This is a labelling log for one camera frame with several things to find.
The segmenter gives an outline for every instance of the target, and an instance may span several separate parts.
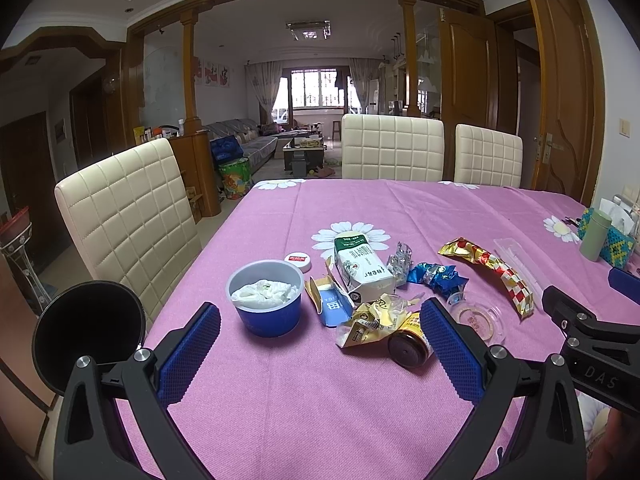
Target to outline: metal screw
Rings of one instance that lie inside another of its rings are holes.
[[[504,359],[507,357],[507,350],[504,346],[496,345],[491,347],[491,355],[496,359]]]
[[[83,355],[81,358],[76,361],[76,366],[78,368],[84,368],[91,362],[91,359],[87,355]]]
[[[151,355],[151,350],[149,350],[148,348],[141,348],[140,350],[136,350],[136,352],[133,354],[133,358],[136,361],[142,362],[149,359],[150,355]]]
[[[556,366],[562,366],[564,364],[564,357],[560,354],[551,354],[551,362]]]

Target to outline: small white lid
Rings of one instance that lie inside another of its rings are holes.
[[[287,254],[284,261],[295,265],[301,272],[307,272],[311,268],[311,257],[306,253]]]

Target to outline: light switch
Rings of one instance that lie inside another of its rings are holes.
[[[620,135],[631,137],[631,123],[626,119],[620,119]]]

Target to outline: blue paper cup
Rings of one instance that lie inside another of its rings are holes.
[[[245,285],[259,280],[289,283],[298,288],[298,295],[289,303],[273,308],[236,306],[247,330],[260,337],[277,337],[293,329],[300,320],[300,295],[305,285],[300,270],[284,260],[260,260],[240,267],[226,282],[226,297]]]

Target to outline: dining table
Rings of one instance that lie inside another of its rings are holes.
[[[640,324],[640,306],[610,288],[610,265],[583,257],[576,228],[562,227],[561,219],[580,218],[584,209],[562,194],[452,182],[259,182],[203,248],[146,337],[153,348],[203,302],[220,309],[218,339],[168,412],[217,480],[423,479],[472,410],[436,356],[408,370],[391,360],[385,341],[342,350],[305,291],[297,326],[260,338],[227,299],[227,280],[247,263],[298,251],[311,257],[305,279],[322,278],[334,238],[344,232],[364,234],[383,262],[402,242],[414,263],[455,265],[469,279],[465,293],[500,311],[509,352],[544,361],[564,343],[551,318],[536,307],[521,320],[497,276],[438,250],[464,237],[494,252],[494,240],[512,238],[550,284],[599,320]],[[415,283],[396,291],[407,299],[422,293],[425,300],[434,296]],[[497,467],[498,448],[506,448],[522,403],[511,403],[479,474]],[[120,413],[141,466],[161,477],[126,402]]]

